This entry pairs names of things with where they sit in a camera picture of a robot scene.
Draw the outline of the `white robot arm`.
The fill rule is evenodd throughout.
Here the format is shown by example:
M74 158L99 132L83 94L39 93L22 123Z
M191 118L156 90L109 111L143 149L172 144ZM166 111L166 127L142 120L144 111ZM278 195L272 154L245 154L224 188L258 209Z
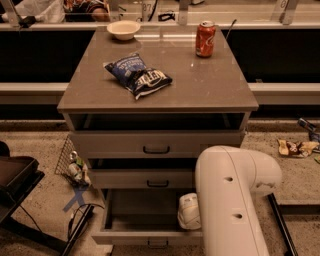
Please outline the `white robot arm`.
M252 195L273 193L281 179L265 153L210 147L196 162L196 191L179 199L179 224L202 231L205 256L269 256Z

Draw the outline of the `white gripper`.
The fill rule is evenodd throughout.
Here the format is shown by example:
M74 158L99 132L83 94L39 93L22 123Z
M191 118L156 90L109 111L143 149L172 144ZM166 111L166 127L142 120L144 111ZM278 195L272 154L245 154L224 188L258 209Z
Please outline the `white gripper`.
M201 220L196 193L188 193L180 197L177 214L181 228L197 230L201 228Z

